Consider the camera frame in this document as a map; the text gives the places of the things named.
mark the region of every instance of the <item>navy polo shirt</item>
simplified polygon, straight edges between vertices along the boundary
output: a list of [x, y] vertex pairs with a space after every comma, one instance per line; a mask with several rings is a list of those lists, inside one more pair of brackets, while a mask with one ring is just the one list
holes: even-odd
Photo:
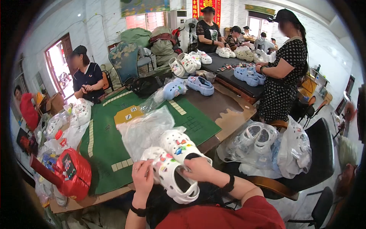
[[[74, 84], [74, 91], [77, 92], [81, 89], [82, 85], [94, 85], [98, 81], [103, 79], [102, 70], [100, 69], [97, 63], [90, 62], [90, 65], [84, 74], [80, 70], [75, 72], [74, 77], [72, 78], [72, 82]], [[93, 103], [99, 102], [99, 97], [104, 95], [103, 88], [97, 91], [91, 91], [86, 94], [83, 94], [83, 98]]]

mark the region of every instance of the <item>white air conditioner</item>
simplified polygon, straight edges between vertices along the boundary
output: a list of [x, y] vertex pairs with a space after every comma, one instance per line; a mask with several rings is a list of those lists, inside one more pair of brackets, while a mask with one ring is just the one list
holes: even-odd
[[[172, 30], [184, 28], [184, 22], [187, 20], [187, 11], [186, 10], [172, 10], [168, 12], [168, 27]], [[187, 31], [183, 30], [180, 32], [180, 48], [183, 52], [188, 50], [188, 41], [189, 34]]]

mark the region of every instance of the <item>green felt table cover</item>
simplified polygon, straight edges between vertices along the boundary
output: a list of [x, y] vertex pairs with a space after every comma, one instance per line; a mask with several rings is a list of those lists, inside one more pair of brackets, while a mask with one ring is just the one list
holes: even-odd
[[[125, 92], [127, 91], [124, 90], [113, 97]], [[129, 93], [105, 106], [103, 103], [92, 106], [93, 155], [89, 157], [88, 154], [90, 126], [82, 137], [80, 145], [80, 153], [89, 161], [92, 170], [89, 195], [107, 193], [132, 182], [132, 166], [124, 167], [115, 172], [111, 167], [113, 164], [130, 158], [123, 145], [121, 134], [116, 129], [114, 116], [118, 111], [132, 105], [138, 106], [143, 101], [144, 99], [140, 99], [134, 93]], [[185, 99], [184, 95], [174, 98], [174, 101], [187, 113], [181, 115], [168, 101], [165, 101], [160, 107], [167, 105], [169, 112], [174, 117], [175, 126], [185, 126], [187, 128], [185, 134], [196, 145], [202, 144], [221, 130], [215, 122]]]

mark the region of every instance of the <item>red shirt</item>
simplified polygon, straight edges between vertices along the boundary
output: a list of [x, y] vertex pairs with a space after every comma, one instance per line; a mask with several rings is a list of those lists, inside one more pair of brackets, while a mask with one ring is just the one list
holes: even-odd
[[29, 129], [34, 131], [38, 125], [38, 113], [33, 107], [32, 94], [24, 93], [19, 108]]
[[263, 196], [253, 196], [236, 211], [193, 206], [170, 212], [156, 229], [285, 229], [277, 210]]

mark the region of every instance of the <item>doorway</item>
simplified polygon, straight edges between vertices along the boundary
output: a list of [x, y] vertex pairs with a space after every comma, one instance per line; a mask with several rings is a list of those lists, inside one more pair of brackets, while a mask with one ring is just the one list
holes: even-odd
[[74, 96], [72, 76], [77, 69], [67, 62], [67, 55], [72, 53], [70, 35], [66, 34], [51, 45], [46, 51], [46, 60], [56, 91], [61, 92], [64, 100]]

